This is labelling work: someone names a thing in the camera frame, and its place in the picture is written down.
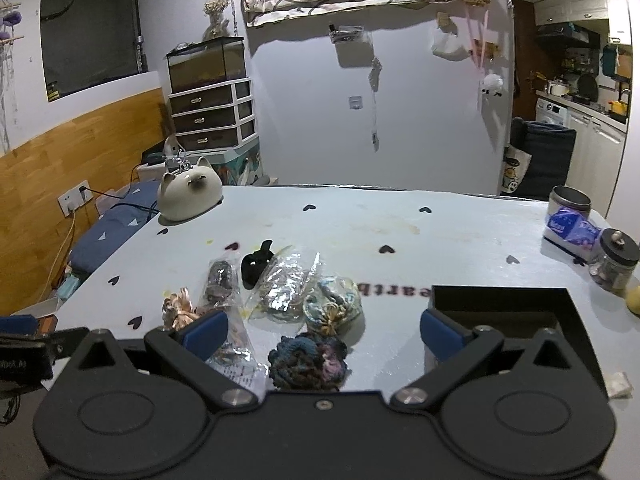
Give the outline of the white washing machine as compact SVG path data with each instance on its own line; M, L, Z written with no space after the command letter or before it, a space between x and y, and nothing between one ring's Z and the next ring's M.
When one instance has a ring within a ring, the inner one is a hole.
M568 108L540 96L536 102L535 120L548 125L566 127L568 123Z

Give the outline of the white ceramic cat figurine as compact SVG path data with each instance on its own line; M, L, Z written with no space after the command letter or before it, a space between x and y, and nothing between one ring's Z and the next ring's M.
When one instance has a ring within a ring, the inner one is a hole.
M205 157L180 174L165 172L157 190L160 216L174 223L204 214L223 199L224 186Z

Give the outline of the dark blue knitted scrunchie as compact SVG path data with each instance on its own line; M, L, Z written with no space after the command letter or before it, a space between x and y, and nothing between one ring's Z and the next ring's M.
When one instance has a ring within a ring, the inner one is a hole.
M347 346L335 336L282 336L268 354L273 387L283 391L338 391L349 368Z

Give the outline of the small crumpled white wrapper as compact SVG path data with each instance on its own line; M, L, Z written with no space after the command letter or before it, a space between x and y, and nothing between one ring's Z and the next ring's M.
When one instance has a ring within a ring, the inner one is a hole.
M634 387L625 372L616 372L604 378L606 394L610 399L627 399L632 396Z

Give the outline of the cartoon print tote bag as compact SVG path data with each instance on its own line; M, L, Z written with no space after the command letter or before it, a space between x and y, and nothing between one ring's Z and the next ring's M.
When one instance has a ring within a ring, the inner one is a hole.
M501 192L512 195L516 192L524 177L532 156L508 144L503 152Z

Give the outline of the dried flower vase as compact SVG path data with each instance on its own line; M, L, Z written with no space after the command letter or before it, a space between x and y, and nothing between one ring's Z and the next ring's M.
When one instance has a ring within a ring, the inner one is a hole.
M228 8L229 4L229 0L205 1L203 12L208 17L209 25L203 35L204 41L228 36L229 21L224 17L224 11Z

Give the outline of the white fluffy hanging plush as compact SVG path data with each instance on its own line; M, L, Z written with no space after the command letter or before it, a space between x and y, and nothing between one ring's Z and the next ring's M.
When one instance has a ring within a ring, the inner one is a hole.
M480 94L482 96L502 96L504 82L501 76L488 73L480 82Z

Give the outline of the satin peach bow scrunchie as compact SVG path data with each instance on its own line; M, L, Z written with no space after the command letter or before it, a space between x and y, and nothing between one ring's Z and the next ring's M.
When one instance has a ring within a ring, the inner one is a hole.
M182 330L198 319L192 306L189 289L181 287L164 299L162 318L166 328Z

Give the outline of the glass jar black lid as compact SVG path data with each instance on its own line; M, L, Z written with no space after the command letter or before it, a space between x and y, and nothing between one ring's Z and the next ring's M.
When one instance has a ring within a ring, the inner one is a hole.
M589 274L601 288L621 294L639 262L639 245L625 232L604 229L593 246Z

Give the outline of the black storage box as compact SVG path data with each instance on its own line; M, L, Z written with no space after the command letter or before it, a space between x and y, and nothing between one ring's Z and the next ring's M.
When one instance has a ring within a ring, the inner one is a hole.
M564 288L435 285L429 308L439 310L468 330L479 325L498 330L506 338L504 350L510 361L538 330L557 330L585 363L598 386L605 387L585 325Z

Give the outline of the glass terrarium tank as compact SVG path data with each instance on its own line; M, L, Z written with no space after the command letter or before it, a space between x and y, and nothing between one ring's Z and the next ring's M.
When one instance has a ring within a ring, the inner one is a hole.
M172 93L246 77L244 40L217 37L184 44L166 55Z

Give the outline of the black fabric scrunchie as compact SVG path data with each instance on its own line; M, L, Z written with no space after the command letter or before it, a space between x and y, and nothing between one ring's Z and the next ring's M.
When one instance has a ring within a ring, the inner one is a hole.
M246 255L241 262L241 278L246 289L253 289L274 256L272 240L264 240L260 247Z

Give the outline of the blue triangle pattern bedding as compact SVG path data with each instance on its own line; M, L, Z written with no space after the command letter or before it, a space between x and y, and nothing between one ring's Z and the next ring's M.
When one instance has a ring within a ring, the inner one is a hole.
M86 278L116 250L158 214L158 181L144 181L110 209L78 240L68 265L73 274Z

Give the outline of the bagged teal gold scrunchie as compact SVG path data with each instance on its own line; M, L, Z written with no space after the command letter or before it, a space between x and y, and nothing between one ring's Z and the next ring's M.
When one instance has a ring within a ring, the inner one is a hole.
M324 276L314 284L303 303L308 330L337 336L362 315L358 285L344 276Z

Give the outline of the blue tissue packet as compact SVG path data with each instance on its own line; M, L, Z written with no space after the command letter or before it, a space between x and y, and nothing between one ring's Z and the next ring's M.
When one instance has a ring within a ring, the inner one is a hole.
M546 215L544 239L582 261L590 260L600 233L579 211L561 207Z

